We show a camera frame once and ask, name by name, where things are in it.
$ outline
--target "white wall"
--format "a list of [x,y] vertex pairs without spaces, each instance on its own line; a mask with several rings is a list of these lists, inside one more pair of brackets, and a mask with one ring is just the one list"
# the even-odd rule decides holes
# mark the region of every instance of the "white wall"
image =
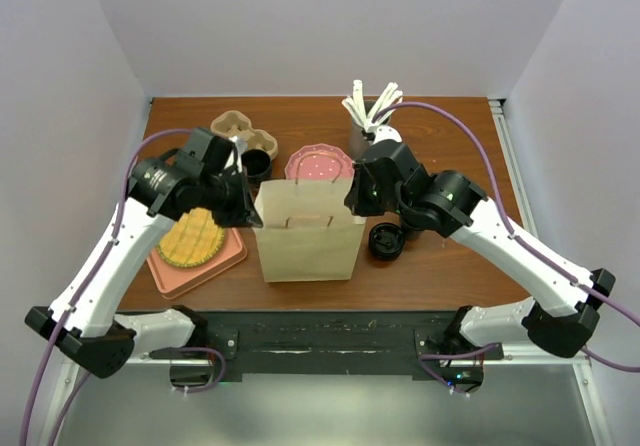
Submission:
[[18,443],[45,344],[24,316],[104,230],[146,110],[97,0],[0,0],[2,444]]
[[[565,0],[507,101],[542,239],[618,278],[640,313],[640,0]],[[610,309],[591,347],[640,364],[640,334]],[[637,444],[640,377],[596,365],[620,446]]]
[[505,97],[561,0],[100,0],[156,96]]

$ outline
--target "gray cup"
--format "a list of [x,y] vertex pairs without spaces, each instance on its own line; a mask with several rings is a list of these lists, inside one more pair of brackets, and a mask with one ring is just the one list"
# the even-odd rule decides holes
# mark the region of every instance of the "gray cup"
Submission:
[[[368,113],[374,104],[376,104],[374,100],[365,99],[365,111]],[[391,119],[391,117],[385,119],[383,124],[389,124],[389,119]],[[349,156],[351,159],[358,159],[371,146],[363,133],[363,129],[351,118],[351,135],[349,136]]]

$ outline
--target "pink plate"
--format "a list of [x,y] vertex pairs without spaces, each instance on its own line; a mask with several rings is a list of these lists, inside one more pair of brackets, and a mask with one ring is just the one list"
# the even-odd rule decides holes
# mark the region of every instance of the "pink plate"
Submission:
[[312,144],[291,155],[284,175],[287,179],[353,178],[353,164],[340,148]]

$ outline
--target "wooden table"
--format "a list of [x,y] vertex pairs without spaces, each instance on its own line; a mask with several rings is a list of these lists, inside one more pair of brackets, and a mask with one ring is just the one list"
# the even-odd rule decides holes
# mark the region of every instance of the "wooden table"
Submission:
[[[493,119],[484,98],[411,98],[425,100],[458,116],[478,135],[500,183],[509,215],[517,221],[513,190]],[[271,133],[279,145],[274,177],[284,177],[289,156],[306,144],[328,143],[347,151],[349,116],[340,98],[158,98],[145,135],[171,128],[209,127],[223,112],[246,114],[255,128]],[[403,109],[392,124],[430,172],[455,169],[490,191],[487,173],[473,145],[453,124],[435,113]],[[160,139],[143,156],[174,147],[180,137]],[[386,220],[395,221],[391,216]],[[184,304],[196,310],[234,309],[457,309],[473,304],[493,306],[524,299],[527,293],[476,253],[423,233],[394,262],[370,258],[368,229],[382,218],[370,218],[362,250],[350,281],[267,284],[262,280],[256,241],[242,230],[248,258],[233,269],[175,300],[157,291],[149,268],[141,268],[124,297],[122,309],[164,309]]]

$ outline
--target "paper bag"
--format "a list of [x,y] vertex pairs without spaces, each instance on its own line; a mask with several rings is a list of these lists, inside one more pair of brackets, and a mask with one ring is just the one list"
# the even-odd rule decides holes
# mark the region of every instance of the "paper bag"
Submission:
[[266,282],[349,279],[365,219],[344,205],[351,179],[265,181],[254,229]]

